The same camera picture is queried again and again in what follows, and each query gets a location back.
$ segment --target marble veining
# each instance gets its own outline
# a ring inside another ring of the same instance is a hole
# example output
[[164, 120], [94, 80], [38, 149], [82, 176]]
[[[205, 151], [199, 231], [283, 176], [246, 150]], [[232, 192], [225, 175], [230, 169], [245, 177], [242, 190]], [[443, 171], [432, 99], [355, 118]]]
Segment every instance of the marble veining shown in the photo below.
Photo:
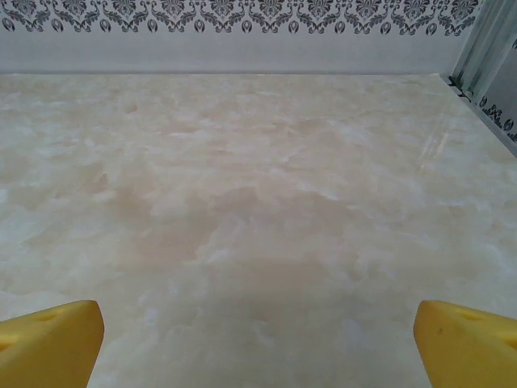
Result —
[[95, 299], [90, 388], [428, 387], [517, 317], [516, 161], [436, 75], [0, 77], [0, 319]]

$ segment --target beige marble tile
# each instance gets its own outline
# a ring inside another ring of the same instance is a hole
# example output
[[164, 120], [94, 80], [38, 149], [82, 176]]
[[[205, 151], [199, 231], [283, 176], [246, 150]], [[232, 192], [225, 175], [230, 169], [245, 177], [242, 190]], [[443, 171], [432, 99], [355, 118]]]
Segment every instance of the beige marble tile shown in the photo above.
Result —
[[428, 387], [517, 317], [514, 157], [438, 76], [1, 76], [0, 318], [99, 301], [90, 388]]

